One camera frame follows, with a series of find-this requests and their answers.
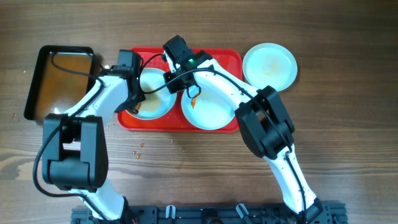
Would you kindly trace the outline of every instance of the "wood grain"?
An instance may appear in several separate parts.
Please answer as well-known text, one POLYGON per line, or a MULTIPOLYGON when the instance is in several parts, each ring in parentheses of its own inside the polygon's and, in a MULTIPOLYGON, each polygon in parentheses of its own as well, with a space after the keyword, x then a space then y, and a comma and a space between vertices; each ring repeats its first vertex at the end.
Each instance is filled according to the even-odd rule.
MULTIPOLYGON (((397 10, 396 1, 3 1, 0 223, 68 223, 82 206, 32 183, 42 128, 23 110, 39 49, 87 45, 111 65, 119 49, 161 46, 175 34, 241 55, 261 42, 287 47, 299 75, 280 95, 309 185, 346 203, 350 223, 398 223, 397 10)), ((115 117, 106 126, 108 177, 132 205, 282 201, 239 132, 130 132, 115 117)))

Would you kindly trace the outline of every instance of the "table surface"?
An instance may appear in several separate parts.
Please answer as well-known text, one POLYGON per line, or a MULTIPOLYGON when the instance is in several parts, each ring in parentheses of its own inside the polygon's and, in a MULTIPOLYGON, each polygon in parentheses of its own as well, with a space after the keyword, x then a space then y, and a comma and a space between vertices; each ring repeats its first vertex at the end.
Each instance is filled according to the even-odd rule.
MULTIPOLYGON (((299 73, 280 95, 308 184, 320 199, 345 203, 350 223, 397 223, 397 10, 396 1, 3 1, 0 223, 68 223, 82 207, 32 183, 42 127, 23 111, 39 49, 87 45, 111 65, 119 49, 161 46, 176 34, 190 47, 241 55, 262 42, 288 48, 299 73)), ((130 132, 116 116, 106 127, 108 177, 131 205, 282 202, 239 131, 130 132)))

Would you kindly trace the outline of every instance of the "red tray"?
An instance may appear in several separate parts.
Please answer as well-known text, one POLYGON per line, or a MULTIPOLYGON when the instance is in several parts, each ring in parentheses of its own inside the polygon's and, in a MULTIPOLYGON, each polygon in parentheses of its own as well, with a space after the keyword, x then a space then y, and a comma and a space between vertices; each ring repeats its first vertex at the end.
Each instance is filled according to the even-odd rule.
MULTIPOLYGON (((139 53, 146 61, 152 55, 162 53, 162 47, 133 47, 132 49, 139 53)), ((229 73, 242 80, 242 58, 234 50, 231 49, 193 49, 194 52, 205 50, 213 56, 214 59, 229 73)), ((162 61, 160 57, 156 57, 148 63, 149 68, 159 68, 165 72, 170 71, 169 65, 162 61)), ((177 100, 173 108, 160 118, 150 121, 139 120, 131 116, 126 111, 118 113, 118 123, 125 129, 131 131, 180 131, 180 132, 201 132, 201 133, 232 133, 239 129, 238 122, 234 118, 229 124, 223 128, 207 131, 202 130, 191 123, 184 117, 181 109, 181 95, 178 93, 177 100)))

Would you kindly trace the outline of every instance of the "robotic arm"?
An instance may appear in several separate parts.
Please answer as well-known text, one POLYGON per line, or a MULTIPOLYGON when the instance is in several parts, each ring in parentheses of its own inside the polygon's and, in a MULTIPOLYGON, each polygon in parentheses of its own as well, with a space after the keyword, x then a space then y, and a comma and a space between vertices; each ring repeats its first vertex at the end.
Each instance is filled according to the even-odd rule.
MULTIPOLYGON (((281 187, 284 202, 293 211, 294 217, 304 216, 306 221, 311 222, 321 213, 320 202, 297 163, 292 137, 294 126, 277 92, 270 86, 258 90, 242 82, 206 52, 193 53, 180 36, 169 40, 163 48, 162 58, 170 67, 170 72, 164 74, 169 91, 176 93, 198 86, 220 95, 235 110, 248 148, 269 163, 281 187), (257 113, 267 110, 270 119, 259 121, 257 113), (284 144, 280 135, 290 146, 284 144)), ((43 138, 46 139, 68 114, 78 111, 103 84, 99 95, 86 109, 51 139, 43 153, 42 175, 46 183, 54 184, 61 190, 86 195, 81 199, 95 218, 115 223, 136 223, 136 220, 127 200, 106 179, 108 155, 103 125, 115 111, 135 108, 145 100, 138 83, 140 59, 134 52, 121 50, 117 65, 99 77, 100 80, 76 106, 66 114, 50 114, 44 121, 43 138), (81 141, 81 151, 63 148, 63 143, 73 140, 81 141)))

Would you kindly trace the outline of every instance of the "white plate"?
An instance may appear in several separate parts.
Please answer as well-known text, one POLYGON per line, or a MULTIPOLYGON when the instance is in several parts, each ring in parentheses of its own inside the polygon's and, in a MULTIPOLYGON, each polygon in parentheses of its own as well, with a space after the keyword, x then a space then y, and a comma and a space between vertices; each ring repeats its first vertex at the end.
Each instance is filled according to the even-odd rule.
MULTIPOLYGON (((198 93, 198 88, 189 88, 190 96, 198 93)), ((226 126, 235 116, 232 108, 219 95, 209 89, 202 87, 200 95, 197 96, 196 104, 192 108, 192 99, 185 90, 182 99, 182 112, 186 119, 195 127, 204 130, 216 130, 226 126)))
MULTIPOLYGON (((163 74, 164 71, 158 68, 144 68, 140 77, 142 90, 152 91, 164 85, 163 74)), ((165 87, 153 94, 145 94, 145 97, 146 100, 141 103, 138 114, 130 114, 138 119, 150 120, 169 112, 177 99, 177 94, 170 94, 165 87)))
POLYGON ((297 62, 292 53, 278 44, 254 46, 243 59, 246 80, 259 89, 270 85, 277 91, 289 87, 297 76, 297 62))

